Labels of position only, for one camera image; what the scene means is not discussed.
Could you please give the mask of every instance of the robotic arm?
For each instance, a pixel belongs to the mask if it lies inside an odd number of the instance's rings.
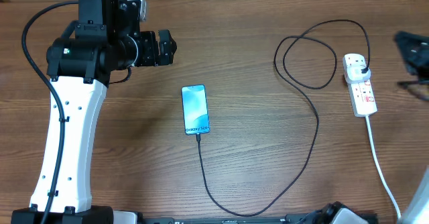
[[[90,162],[101,105],[110,73],[139,66],[173,63],[177,49],[168,30],[140,32],[145,0],[79,0],[79,20],[73,21],[49,47],[50,82],[61,99],[65,119],[51,94],[51,114],[42,171],[29,208],[13,212],[11,223],[40,223],[50,194],[54,196],[47,223],[137,223],[137,213],[91,206]],[[50,187],[65,121],[64,151],[55,193]]]

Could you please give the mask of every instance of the wooden table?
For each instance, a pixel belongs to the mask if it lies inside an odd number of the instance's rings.
[[[49,4],[0,4],[0,223],[28,205],[42,165],[49,92],[24,58],[20,37],[28,19]],[[429,164],[429,113],[427,103],[396,86],[413,77],[392,39],[399,30],[429,35],[429,0],[149,0],[148,12],[142,29],[169,29],[178,51],[173,65],[136,68],[130,81],[109,88],[95,134],[94,205],[146,217],[230,217],[208,198],[195,137],[184,134],[180,89],[204,84],[212,127],[202,136],[209,188],[233,211],[265,207],[301,169],[316,127],[304,98],[274,72],[274,50],[286,36],[344,18],[362,23],[371,40],[376,150],[406,210]],[[43,71],[47,47],[76,18],[77,6],[68,6],[32,26],[28,46]],[[316,145],[300,179],[263,215],[309,212],[340,201],[392,223],[365,121],[353,116],[343,80],[343,55],[367,55],[363,34],[350,23],[332,23],[311,36],[335,49],[339,68],[325,89],[304,89],[320,115]],[[305,41],[287,61],[309,85],[326,82],[334,64],[324,46]]]

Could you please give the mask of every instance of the blue phone screen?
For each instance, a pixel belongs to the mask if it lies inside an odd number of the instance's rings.
[[[208,133],[208,107],[204,85],[182,88],[183,116],[186,134]]]

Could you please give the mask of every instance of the white power adapter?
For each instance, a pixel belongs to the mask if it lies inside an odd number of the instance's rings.
[[[362,69],[367,67],[365,58],[360,54],[347,54],[343,58],[344,75],[347,83],[358,83],[371,78],[371,70],[362,73]]]
[[[366,67],[365,58],[360,54],[347,54],[343,58],[343,66],[355,116],[364,117],[375,113],[377,105],[369,80],[371,71],[368,69],[367,73],[361,73]]]

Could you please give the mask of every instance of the power strip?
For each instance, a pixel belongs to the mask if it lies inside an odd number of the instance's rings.
[[[365,58],[360,54],[347,54],[343,58],[345,78],[350,82],[350,69],[363,69],[366,66]],[[374,92],[369,79],[358,83],[347,83],[349,86],[350,100],[353,113],[356,117],[364,117],[377,112]]]

